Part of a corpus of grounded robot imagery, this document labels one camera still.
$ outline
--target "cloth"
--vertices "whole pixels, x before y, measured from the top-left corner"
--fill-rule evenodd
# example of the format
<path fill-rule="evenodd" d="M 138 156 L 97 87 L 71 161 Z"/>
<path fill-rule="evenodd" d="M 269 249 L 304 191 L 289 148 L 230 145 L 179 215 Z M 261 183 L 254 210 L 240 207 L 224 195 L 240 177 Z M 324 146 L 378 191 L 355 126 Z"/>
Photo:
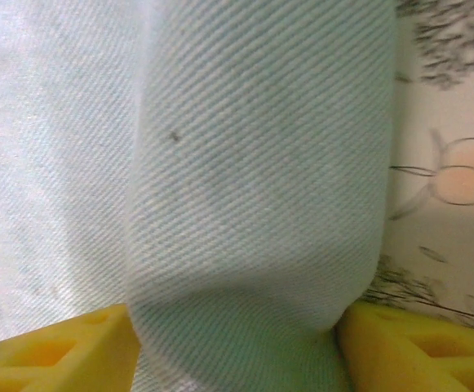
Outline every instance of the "cloth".
<path fill-rule="evenodd" d="M 0 339 L 127 301 L 135 390 L 341 390 L 320 332 L 375 271 L 393 30 L 382 0 L 1 0 Z"/>

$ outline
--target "patterned paper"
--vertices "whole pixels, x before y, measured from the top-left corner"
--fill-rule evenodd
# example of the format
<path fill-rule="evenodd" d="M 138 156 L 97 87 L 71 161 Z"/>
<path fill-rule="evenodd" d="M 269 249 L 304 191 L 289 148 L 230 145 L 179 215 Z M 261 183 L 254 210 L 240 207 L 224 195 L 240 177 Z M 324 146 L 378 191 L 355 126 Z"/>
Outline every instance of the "patterned paper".
<path fill-rule="evenodd" d="M 474 327 L 474 0 L 400 0 L 385 242 L 365 298 Z"/>

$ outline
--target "yellow plastic piece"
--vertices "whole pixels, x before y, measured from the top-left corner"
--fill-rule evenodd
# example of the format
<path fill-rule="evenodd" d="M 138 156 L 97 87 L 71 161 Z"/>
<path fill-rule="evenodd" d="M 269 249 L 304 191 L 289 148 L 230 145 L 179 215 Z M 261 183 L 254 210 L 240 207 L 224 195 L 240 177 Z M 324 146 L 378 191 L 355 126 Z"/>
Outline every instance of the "yellow plastic piece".
<path fill-rule="evenodd" d="M 474 330 L 357 303 L 338 325 L 356 392 L 474 392 Z"/>
<path fill-rule="evenodd" d="M 126 307 L 0 342 L 0 392 L 129 392 L 140 351 Z"/>

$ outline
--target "dark speck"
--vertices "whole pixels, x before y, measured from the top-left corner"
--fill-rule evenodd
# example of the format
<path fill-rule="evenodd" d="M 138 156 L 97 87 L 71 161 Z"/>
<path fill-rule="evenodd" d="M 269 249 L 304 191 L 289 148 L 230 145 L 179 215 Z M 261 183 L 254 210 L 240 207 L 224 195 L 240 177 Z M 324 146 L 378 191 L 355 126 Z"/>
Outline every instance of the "dark speck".
<path fill-rule="evenodd" d="M 175 142 L 175 143 L 179 143 L 180 142 L 180 136 L 177 132 L 172 132 L 170 134 L 170 138 Z"/>

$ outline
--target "drawing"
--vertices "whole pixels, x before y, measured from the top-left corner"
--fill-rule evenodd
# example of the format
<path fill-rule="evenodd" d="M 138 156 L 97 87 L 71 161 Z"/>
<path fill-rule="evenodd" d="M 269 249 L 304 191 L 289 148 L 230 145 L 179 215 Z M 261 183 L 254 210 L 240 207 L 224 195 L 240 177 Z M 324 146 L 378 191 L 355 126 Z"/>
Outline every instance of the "drawing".
<path fill-rule="evenodd" d="M 377 273 L 363 298 L 403 309 L 409 302 L 439 305 L 438 296 L 444 290 L 443 282 L 427 277 L 416 278 L 408 269 L 395 265 L 390 256 L 381 255 Z"/>
<path fill-rule="evenodd" d="M 389 255 L 381 255 L 377 274 L 362 300 L 398 309 L 407 309 L 411 304 L 420 304 L 434 309 L 435 317 L 474 328 L 474 296 L 464 297 L 466 311 L 441 304 L 446 293 L 442 281 L 433 278 L 416 278 L 408 269 L 402 268 Z"/>
<path fill-rule="evenodd" d="M 474 206 L 474 137 L 446 144 L 438 131 L 431 131 L 436 164 L 433 169 L 391 166 L 390 169 L 427 178 L 427 184 L 394 212 L 397 221 L 422 208 L 430 198 L 453 206 Z"/>
<path fill-rule="evenodd" d="M 447 90 L 474 72 L 474 0 L 397 0 L 396 13 L 417 17 L 424 82 Z"/>
<path fill-rule="evenodd" d="M 406 75 L 404 75 L 402 72 L 396 72 L 396 76 L 394 78 L 397 82 L 402 82 L 402 83 L 412 83 L 413 81 Z"/>
<path fill-rule="evenodd" d="M 418 247 L 418 249 L 431 260 L 438 261 L 439 263 L 448 263 L 440 253 L 433 251 L 430 247 Z"/>

